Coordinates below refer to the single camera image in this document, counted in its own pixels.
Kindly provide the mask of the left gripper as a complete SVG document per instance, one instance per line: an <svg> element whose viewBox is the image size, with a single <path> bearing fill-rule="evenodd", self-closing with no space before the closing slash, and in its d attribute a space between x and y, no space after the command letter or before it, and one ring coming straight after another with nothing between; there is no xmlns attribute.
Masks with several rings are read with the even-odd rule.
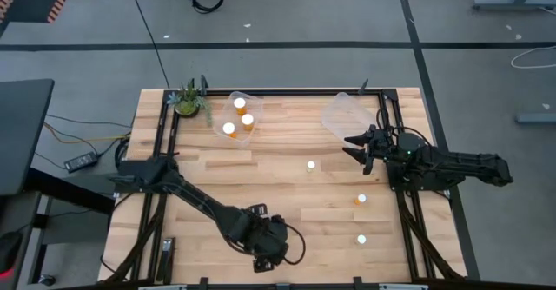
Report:
<svg viewBox="0 0 556 290"><path fill-rule="evenodd" d="M248 207L246 212L250 223L244 249L255 258L255 273L271 271L284 261L288 251L286 222L279 214L267 217L268 208L263 203Z"/></svg>

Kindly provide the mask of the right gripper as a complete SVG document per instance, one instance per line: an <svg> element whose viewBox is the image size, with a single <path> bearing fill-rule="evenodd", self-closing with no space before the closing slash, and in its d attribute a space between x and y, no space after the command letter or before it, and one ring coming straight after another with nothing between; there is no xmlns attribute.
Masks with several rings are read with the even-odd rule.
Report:
<svg viewBox="0 0 556 290"><path fill-rule="evenodd" d="M360 165L364 165L364 175L371 174L375 158L382 159L383 161L387 160L394 144L388 130L378 129L373 124L363 134L345 137L344 141L359 147L364 147L367 144L366 149L342 148L346 154L353 157Z"/></svg>

